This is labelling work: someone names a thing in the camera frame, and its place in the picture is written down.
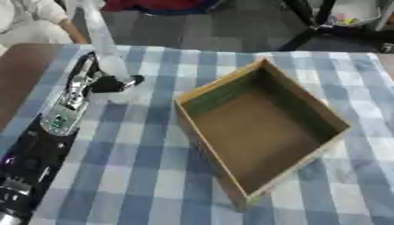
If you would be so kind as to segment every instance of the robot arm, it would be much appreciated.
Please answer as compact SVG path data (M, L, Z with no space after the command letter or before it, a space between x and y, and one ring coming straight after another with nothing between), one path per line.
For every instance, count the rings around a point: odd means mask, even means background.
M143 76L119 81L99 69L94 53L83 55L62 93L34 119L0 161L0 225L27 224L61 169L94 93L118 92Z

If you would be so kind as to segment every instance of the person's leg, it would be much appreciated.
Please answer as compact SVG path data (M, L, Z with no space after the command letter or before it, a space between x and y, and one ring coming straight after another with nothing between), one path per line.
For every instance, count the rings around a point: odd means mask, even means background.
M0 34L0 43L8 47L26 42L72 43L69 35L60 26L44 20L27 22Z

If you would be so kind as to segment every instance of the cardboard box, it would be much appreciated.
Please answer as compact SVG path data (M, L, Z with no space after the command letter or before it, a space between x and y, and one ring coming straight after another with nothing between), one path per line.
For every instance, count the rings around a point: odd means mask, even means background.
M182 94L175 106L179 124L241 211L349 127L267 60Z

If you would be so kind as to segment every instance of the floor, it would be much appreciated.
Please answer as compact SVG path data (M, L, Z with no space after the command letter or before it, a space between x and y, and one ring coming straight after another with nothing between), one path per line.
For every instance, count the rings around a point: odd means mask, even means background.
M120 45L213 51L275 51L305 28L292 11L281 10L279 0L228 0L205 15L163 17L104 11L103 17ZM81 11L74 20L87 34ZM374 51L362 43L331 38L313 40L300 50Z

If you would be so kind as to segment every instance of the blue checkered tablecloth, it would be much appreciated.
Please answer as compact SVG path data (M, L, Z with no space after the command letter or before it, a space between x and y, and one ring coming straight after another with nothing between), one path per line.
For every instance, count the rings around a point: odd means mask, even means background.
M129 72L146 76L138 97L127 105L91 102L31 224L394 224L394 83L374 54L120 49ZM63 47L3 131L3 152L87 51ZM171 100L262 56L352 127L343 141L241 214L189 147Z

